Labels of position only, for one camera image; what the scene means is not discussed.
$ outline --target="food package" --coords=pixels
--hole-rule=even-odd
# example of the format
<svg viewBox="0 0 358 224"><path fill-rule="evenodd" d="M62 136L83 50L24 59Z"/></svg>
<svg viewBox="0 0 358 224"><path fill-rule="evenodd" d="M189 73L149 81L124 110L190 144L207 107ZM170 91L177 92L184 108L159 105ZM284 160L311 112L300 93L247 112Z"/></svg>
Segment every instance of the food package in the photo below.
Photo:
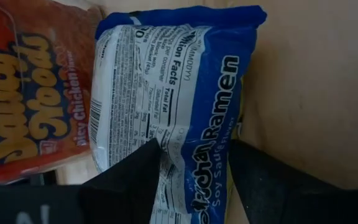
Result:
<svg viewBox="0 0 358 224"><path fill-rule="evenodd" d="M0 0L0 183L89 152L100 20L97 7Z"/></svg>
<svg viewBox="0 0 358 224"><path fill-rule="evenodd" d="M224 223L242 76L259 6L113 13L96 31L89 138L100 171L146 141L165 152L151 223Z"/></svg>

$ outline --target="nutrition facts label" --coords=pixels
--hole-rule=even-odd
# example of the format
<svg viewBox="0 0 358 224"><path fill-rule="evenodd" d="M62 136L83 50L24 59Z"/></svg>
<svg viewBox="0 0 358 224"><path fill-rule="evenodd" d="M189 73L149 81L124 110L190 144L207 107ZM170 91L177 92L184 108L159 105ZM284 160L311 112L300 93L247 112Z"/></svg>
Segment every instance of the nutrition facts label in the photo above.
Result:
<svg viewBox="0 0 358 224"><path fill-rule="evenodd" d="M117 26L97 43L89 126L95 161L106 170L157 138L167 154L156 203L175 212L186 212L181 147L208 30Z"/></svg>
<svg viewBox="0 0 358 224"><path fill-rule="evenodd" d="M154 208L150 224L190 224L190 214L180 214L167 209Z"/></svg>

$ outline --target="plastic wrapper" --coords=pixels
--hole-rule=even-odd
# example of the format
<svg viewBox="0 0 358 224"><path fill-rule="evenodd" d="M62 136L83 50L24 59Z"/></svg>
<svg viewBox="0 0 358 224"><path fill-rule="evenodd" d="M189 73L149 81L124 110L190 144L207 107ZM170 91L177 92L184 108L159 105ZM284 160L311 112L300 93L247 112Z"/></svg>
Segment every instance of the plastic wrapper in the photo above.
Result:
<svg viewBox="0 0 358 224"><path fill-rule="evenodd" d="M0 183L89 152L97 7L0 0Z"/></svg>
<svg viewBox="0 0 358 224"><path fill-rule="evenodd" d="M151 223L224 223L227 164L259 6L113 13L96 31L89 136L100 171L165 151Z"/></svg>

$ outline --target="blue ramen package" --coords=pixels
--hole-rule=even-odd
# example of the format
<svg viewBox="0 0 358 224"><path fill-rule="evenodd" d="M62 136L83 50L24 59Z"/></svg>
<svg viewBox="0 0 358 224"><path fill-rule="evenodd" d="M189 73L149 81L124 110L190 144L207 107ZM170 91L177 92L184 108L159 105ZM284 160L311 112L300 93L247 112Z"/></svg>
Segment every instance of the blue ramen package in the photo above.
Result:
<svg viewBox="0 0 358 224"><path fill-rule="evenodd" d="M242 76L266 19L259 6L113 13L96 31L89 138L100 171L157 138L151 223L224 223L227 147Z"/></svg>

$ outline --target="orange snack package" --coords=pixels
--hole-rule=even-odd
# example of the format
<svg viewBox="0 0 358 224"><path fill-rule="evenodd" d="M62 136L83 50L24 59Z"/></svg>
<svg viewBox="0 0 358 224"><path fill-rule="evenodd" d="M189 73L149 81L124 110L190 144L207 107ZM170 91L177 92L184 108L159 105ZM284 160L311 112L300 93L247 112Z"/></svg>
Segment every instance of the orange snack package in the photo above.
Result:
<svg viewBox="0 0 358 224"><path fill-rule="evenodd" d="M98 8L0 0L0 183L89 151Z"/></svg>

